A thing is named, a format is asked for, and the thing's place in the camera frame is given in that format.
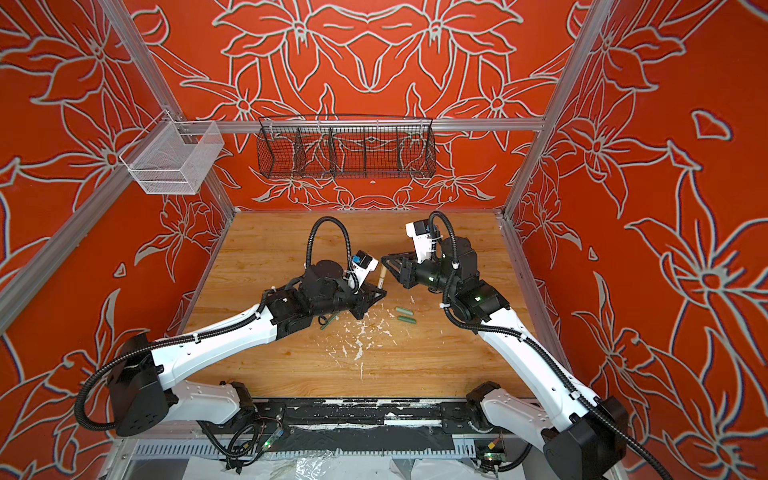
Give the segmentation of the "beige pen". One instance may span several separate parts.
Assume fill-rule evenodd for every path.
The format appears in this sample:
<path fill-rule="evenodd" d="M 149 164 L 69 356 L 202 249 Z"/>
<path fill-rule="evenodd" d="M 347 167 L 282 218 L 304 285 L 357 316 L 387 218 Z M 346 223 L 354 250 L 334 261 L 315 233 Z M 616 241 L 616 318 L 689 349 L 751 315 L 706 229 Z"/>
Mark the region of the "beige pen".
<path fill-rule="evenodd" d="M 386 268 L 382 267 L 382 269 L 380 270 L 379 277 L 378 277 L 377 288 L 379 288 L 379 289 L 383 288 L 386 274 L 387 274 Z"/>

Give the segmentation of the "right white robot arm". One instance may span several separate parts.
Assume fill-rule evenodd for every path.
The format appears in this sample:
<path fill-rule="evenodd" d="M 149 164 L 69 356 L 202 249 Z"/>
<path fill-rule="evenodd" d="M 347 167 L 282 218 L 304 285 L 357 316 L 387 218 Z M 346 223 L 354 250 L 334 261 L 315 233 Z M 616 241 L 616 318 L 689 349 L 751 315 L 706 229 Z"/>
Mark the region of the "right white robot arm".
<path fill-rule="evenodd" d="M 382 262 L 407 289 L 423 285 L 441 297 L 440 309 L 456 327 L 478 335 L 512 367 L 534 394 L 531 406 L 493 382 L 468 399 L 487 425 L 509 431 L 539 450 L 560 479 L 601 479 L 628 451 L 662 479 L 671 474 L 629 432 L 626 408 L 600 398 L 535 338 L 499 291 L 481 279 L 471 242 L 456 235 L 448 217 L 433 211 L 406 225 L 411 252 Z"/>

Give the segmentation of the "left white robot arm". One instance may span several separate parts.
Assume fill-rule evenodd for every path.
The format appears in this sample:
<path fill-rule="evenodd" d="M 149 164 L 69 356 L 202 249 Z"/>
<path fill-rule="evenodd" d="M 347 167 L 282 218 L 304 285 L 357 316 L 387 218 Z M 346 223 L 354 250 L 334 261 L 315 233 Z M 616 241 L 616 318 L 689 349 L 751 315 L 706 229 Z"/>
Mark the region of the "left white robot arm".
<path fill-rule="evenodd" d="M 313 261 L 314 240 L 325 223 L 344 226 L 332 216 L 318 219 L 308 237 L 304 273 L 265 290 L 251 308 L 189 334 L 157 341 L 139 334 L 128 340 L 115 358 L 83 383 L 73 406 L 77 423 L 122 437 L 145 432 L 165 419 L 226 423 L 246 410 L 245 389 L 236 384 L 208 390 L 194 386 L 183 394 L 188 377 L 237 353 L 305 330 L 313 322 L 325 324 L 336 313 L 348 311 L 363 319 L 386 295 L 366 280 L 378 261 L 364 251 L 352 251 L 347 232 L 342 234 L 345 266 Z"/>

